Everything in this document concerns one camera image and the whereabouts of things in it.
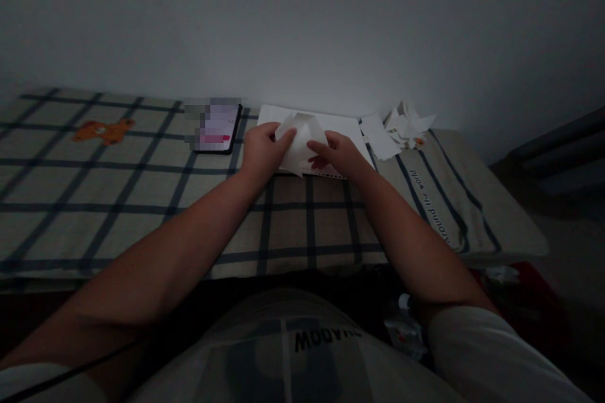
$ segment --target shirt sleeve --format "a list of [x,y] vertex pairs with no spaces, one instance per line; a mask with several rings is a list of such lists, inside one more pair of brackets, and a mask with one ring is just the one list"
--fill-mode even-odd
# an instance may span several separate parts
[[[51,363],[18,365],[0,372],[0,400],[29,389],[36,384],[68,372],[69,367]],[[86,401],[88,403],[107,403],[105,394],[92,379],[80,373],[44,392],[35,394],[26,401],[32,403],[50,403],[58,401]]]
[[478,307],[437,314],[428,331],[436,371],[471,402],[591,402],[501,317]]

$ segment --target orange bear print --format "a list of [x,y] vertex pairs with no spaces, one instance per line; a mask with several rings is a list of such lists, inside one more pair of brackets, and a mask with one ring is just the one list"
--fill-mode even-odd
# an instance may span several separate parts
[[106,125],[96,121],[87,121],[80,126],[78,132],[72,137],[74,142],[84,142],[95,137],[103,139],[103,145],[115,145],[120,143],[126,134],[126,131],[134,125],[130,118],[120,120],[113,125]]

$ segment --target smartphone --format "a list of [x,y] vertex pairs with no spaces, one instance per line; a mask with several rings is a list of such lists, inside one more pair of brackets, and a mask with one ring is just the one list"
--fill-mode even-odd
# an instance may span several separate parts
[[241,118],[241,104],[210,104],[200,115],[195,129],[193,151],[204,154],[231,154]]

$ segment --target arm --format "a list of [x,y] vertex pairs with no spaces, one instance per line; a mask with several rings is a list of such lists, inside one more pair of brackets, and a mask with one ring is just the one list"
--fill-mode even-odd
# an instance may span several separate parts
[[[296,131],[273,142],[278,125],[250,130],[239,173],[126,250],[7,355],[0,368],[34,362],[82,365],[133,341],[169,314],[210,270],[279,167]],[[113,390],[119,387],[115,374],[95,378],[106,391]]]
[[428,324],[438,311],[452,305],[472,305],[498,314],[464,263],[367,163],[350,139],[331,131],[326,136],[329,147],[308,143],[318,153],[310,159],[313,167],[330,163],[359,187],[391,264],[419,302],[421,321]]

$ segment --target forearm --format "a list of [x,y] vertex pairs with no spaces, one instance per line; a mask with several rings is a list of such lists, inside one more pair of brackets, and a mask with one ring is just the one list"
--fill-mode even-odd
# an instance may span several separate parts
[[210,270],[262,186],[236,174],[128,248],[56,316],[83,314],[125,326],[170,313]]
[[414,297],[493,309],[464,263],[388,181],[372,171],[358,186],[391,264]]

